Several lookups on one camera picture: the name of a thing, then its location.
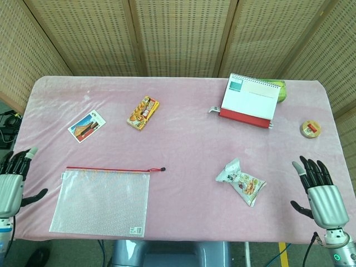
snack box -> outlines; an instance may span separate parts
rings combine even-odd
[[[152,97],[145,96],[127,119],[127,123],[132,127],[142,130],[150,117],[155,113],[160,103]]]

green object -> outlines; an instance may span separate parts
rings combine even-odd
[[[341,259],[341,257],[338,254],[334,254],[334,259],[338,261]]]
[[[267,79],[260,79],[261,81],[272,83],[273,85],[280,86],[279,96],[277,103],[281,103],[287,97],[287,92],[285,88],[285,82],[283,80],[267,80]]]

beige partition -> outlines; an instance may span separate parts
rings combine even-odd
[[[135,28],[140,29],[136,34],[149,76],[213,76],[225,47],[225,23],[228,34],[237,1],[134,0],[130,3]]]
[[[351,182],[356,189],[356,113],[337,124]]]
[[[121,0],[24,0],[77,76],[139,76]]]
[[[281,74],[281,78],[286,79],[319,80],[327,89],[354,185],[356,185],[355,18],[356,1],[339,0],[295,60]]]
[[[72,75],[22,1],[0,0],[0,100],[20,113],[36,80]]]
[[[219,72],[274,78],[324,0],[239,0]]]

gray machine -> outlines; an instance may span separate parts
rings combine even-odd
[[[12,222],[10,217],[18,213],[20,207],[36,202],[44,197],[47,189],[38,195],[22,198],[24,182],[36,148],[22,151],[12,157],[8,153],[0,162],[0,267],[8,252]],[[352,238],[343,230],[349,221],[341,194],[333,185],[328,169],[321,161],[300,157],[304,168],[293,162],[307,194],[311,210],[291,201],[299,213],[314,219],[316,224],[326,229],[323,244],[317,233],[312,241],[329,250],[335,266],[356,266],[356,247]],[[169,251],[155,251],[155,243],[143,240],[117,240],[115,242],[112,267],[229,267],[230,250],[228,242],[188,242],[166,243]],[[248,243],[245,243],[246,265],[249,266]]]
[[[228,242],[116,240],[112,267],[230,267]]]

metal robot arm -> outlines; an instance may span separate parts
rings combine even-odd
[[[300,157],[304,168],[295,161],[296,169],[304,190],[307,194],[310,208],[305,209],[295,201],[293,208],[299,213],[314,219],[321,228],[326,229],[325,243],[316,236],[317,242],[329,250],[334,266],[356,266],[356,247],[351,236],[343,230],[349,221],[339,189],[333,184],[327,167],[321,162]]]
[[[41,190],[36,196],[22,198],[24,182],[30,162],[37,148],[22,151],[16,155],[9,152],[0,162],[0,267],[8,252],[13,224],[10,217],[18,213],[20,207],[36,202],[44,197],[47,189]]]

